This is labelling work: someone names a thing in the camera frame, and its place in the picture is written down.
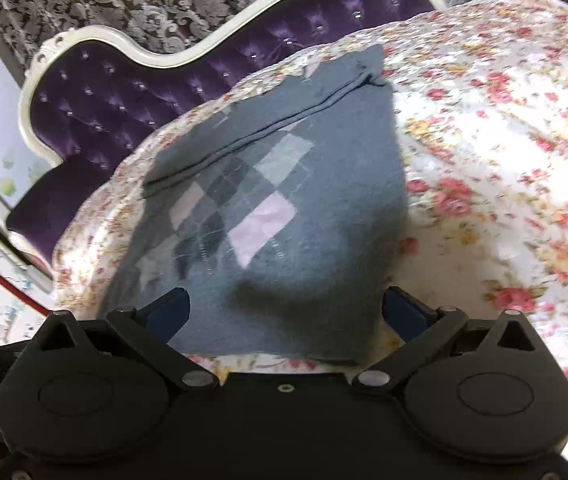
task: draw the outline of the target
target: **bedsheet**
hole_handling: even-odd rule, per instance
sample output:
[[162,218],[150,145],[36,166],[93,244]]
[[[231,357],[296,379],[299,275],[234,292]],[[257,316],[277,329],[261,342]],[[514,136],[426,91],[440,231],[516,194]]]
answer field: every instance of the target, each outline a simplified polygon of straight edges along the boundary
[[[287,75],[376,43],[395,90],[410,200],[389,282],[472,317],[524,312],[568,378],[568,4],[558,0],[474,0],[362,30],[254,73],[160,128],[86,201],[59,241],[58,307],[78,317],[97,310],[141,217],[141,182],[177,136]],[[371,359],[399,344],[381,326]],[[334,369],[262,354],[192,358],[222,378],[231,370]]]

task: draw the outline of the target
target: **purple cushion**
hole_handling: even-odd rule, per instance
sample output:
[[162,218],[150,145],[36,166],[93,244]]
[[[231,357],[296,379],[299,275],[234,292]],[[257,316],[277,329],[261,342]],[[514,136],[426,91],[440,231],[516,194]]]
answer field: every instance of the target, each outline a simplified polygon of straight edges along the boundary
[[104,182],[104,172],[73,156],[40,178],[6,218],[6,227],[25,236],[49,262],[57,240],[86,197]]
[[[24,202],[35,200],[30,192],[11,214],[12,228],[35,246],[45,246],[42,254],[50,259],[54,242],[49,238],[62,234],[76,208],[155,129],[302,48],[429,10],[428,0],[283,0],[206,55],[169,69],[141,66],[101,41],[77,44],[39,82],[30,119],[37,137],[65,160],[62,166],[83,159],[93,165],[94,180],[40,181],[51,195],[59,192],[51,186],[64,186],[67,203],[74,205],[49,210],[54,222],[46,221],[56,228],[45,241],[38,240],[44,230],[30,225],[36,216],[21,211]],[[60,178],[72,174],[57,170]]]

